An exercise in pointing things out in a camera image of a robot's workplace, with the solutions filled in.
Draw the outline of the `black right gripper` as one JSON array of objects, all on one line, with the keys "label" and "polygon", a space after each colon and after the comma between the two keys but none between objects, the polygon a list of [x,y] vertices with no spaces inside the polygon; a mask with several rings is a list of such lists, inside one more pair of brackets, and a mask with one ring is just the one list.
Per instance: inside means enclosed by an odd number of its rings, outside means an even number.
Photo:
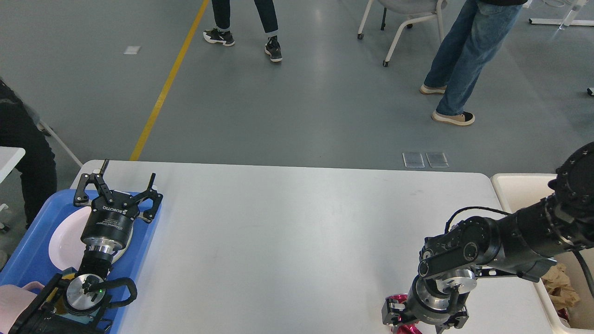
[{"label": "black right gripper", "polygon": [[469,315],[466,309],[467,294],[458,288],[447,288],[446,293],[437,289],[433,279],[414,277],[407,297],[386,297],[382,307],[382,323],[388,326],[410,325],[417,321],[435,325],[436,333],[450,328],[462,328]]}]

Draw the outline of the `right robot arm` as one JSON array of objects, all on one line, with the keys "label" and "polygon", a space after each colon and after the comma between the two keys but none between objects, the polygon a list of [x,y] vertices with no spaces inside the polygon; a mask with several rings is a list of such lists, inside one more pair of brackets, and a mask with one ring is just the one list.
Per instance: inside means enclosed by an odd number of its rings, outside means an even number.
[{"label": "right robot arm", "polygon": [[563,252],[574,254],[592,290],[581,250],[592,249],[594,240],[593,148],[586,144],[558,167],[548,182],[552,195],[538,203],[499,220],[473,216],[454,226],[448,220],[443,234],[426,237],[409,293],[386,298],[383,324],[395,334],[416,334],[418,322],[434,325],[438,334],[462,328],[478,278],[517,276],[536,283]]}]

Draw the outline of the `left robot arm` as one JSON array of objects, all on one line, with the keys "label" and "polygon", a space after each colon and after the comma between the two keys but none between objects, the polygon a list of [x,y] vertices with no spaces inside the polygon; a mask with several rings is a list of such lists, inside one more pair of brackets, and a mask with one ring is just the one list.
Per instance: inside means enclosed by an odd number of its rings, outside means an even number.
[{"label": "left robot arm", "polygon": [[1,272],[3,334],[115,334],[151,243],[163,195],[113,190],[84,173],[51,196]]}]

